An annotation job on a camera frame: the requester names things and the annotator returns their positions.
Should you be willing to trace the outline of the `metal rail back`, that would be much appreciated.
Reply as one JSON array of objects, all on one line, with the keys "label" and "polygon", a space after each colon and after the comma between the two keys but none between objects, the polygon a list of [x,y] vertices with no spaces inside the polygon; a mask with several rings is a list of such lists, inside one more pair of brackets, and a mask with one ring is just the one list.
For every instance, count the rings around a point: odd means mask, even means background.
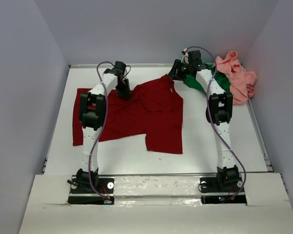
[{"label": "metal rail back", "polygon": [[[143,68],[143,67],[172,67],[173,63],[131,63],[129,64],[131,68]],[[97,64],[71,64],[69,68],[96,68]]]}]

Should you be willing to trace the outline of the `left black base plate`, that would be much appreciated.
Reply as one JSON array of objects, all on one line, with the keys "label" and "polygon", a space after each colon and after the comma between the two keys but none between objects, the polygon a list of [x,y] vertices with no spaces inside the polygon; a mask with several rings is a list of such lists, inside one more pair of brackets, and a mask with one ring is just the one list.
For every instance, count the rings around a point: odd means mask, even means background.
[{"label": "left black base plate", "polygon": [[70,191],[68,203],[71,205],[113,205],[115,179],[112,177],[100,177],[96,191],[90,185],[80,185],[74,177],[68,180]]}]

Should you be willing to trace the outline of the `pink t-shirt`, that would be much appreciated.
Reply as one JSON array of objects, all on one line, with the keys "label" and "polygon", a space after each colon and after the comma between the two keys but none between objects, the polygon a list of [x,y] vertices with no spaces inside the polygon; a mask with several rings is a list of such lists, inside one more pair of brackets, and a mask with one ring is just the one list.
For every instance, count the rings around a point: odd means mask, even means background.
[{"label": "pink t-shirt", "polygon": [[254,71],[247,71],[241,65],[236,51],[229,51],[225,58],[217,56],[215,62],[217,71],[229,80],[234,105],[244,104],[254,96],[253,87],[258,77]]}]

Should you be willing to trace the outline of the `red t-shirt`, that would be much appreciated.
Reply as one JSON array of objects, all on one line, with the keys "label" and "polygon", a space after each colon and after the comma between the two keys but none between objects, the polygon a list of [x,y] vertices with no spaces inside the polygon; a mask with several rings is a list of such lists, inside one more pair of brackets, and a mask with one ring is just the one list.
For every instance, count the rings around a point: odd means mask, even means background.
[{"label": "red t-shirt", "polygon": [[108,95],[107,123],[100,141],[144,134],[149,151],[182,154],[183,99],[167,75],[137,85],[123,100]]}]

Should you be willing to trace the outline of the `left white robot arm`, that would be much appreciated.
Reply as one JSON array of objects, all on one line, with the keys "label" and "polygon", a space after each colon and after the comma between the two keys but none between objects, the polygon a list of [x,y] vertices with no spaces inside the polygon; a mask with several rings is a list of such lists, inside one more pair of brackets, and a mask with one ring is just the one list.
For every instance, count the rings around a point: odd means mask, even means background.
[{"label": "left white robot arm", "polygon": [[90,189],[98,195],[102,195],[96,190],[99,184],[98,142],[106,124],[108,95],[114,90],[119,98],[130,99],[127,67],[121,61],[99,63],[96,68],[99,83],[80,95],[79,121],[83,132],[83,154],[76,182],[78,187]]}]

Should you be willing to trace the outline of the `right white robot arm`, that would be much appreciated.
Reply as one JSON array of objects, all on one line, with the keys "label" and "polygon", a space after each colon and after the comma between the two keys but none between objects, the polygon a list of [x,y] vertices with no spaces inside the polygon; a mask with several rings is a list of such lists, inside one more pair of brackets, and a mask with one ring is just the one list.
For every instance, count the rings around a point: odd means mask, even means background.
[{"label": "right white robot arm", "polygon": [[238,193],[242,191],[243,182],[240,177],[237,159],[230,143],[230,121],[232,118],[233,95],[226,92],[215,80],[217,71],[211,71],[201,59],[201,47],[192,46],[182,51],[183,58],[176,59],[168,74],[172,80],[185,81],[192,76],[206,93],[206,118],[215,136],[217,148],[217,174],[203,187],[202,192],[223,191]]}]

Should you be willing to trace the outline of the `green t-shirt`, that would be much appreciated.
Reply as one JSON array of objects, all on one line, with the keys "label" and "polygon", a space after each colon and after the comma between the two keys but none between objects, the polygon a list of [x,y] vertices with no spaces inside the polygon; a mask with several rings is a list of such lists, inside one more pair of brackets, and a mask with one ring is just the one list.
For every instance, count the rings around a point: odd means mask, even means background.
[{"label": "green t-shirt", "polygon": [[[215,68],[213,67],[213,65],[206,63],[205,65],[210,69],[211,74],[213,75],[213,73],[215,72]],[[225,92],[230,92],[230,82],[225,74],[218,71],[214,79],[217,81],[220,87],[225,90]],[[186,75],[183,83],[189,88],[204,92],[202,85],[191,75]]]}]

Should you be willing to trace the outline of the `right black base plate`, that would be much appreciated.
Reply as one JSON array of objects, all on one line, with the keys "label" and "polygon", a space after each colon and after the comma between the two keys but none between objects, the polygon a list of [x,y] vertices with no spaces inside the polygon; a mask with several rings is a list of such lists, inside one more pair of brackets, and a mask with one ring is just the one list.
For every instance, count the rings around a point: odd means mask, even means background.
[{"label": "right black base plate", "polygon": [[201,193],[201,203],[208,204],[246,204],[245,190],[241,189],[242,179],[238,182],[220,188],[215,177],[201,177],[198,191]]}]

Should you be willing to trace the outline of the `metal rail front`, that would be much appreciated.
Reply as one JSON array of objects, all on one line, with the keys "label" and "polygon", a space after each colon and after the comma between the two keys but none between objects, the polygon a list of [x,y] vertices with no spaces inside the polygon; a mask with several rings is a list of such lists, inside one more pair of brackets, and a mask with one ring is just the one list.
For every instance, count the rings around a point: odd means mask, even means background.
[{"label": "metal rail front", "polygon": [[99,176],[215,176],[217,173],[101,174]]}]

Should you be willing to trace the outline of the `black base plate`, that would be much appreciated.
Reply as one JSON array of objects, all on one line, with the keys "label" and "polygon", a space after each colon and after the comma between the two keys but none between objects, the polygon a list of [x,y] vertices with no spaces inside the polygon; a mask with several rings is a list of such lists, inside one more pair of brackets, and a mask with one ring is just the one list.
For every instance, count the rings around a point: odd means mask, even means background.
[{"label": "black base plate", "polygon": [[245,190],[241,189],[242,179],[238,182],[220,188],[215,177],[201,177],[198,191],[201,193],[201,203],[208,204],[246,204]]},{"label": "black base plate", "polygon": [[68,203],[71,205],[113,205],[115,179],[112,177],[100,177],[96,191],[90,185],[80,185],[74,177],[68,180],[70,191]]}]

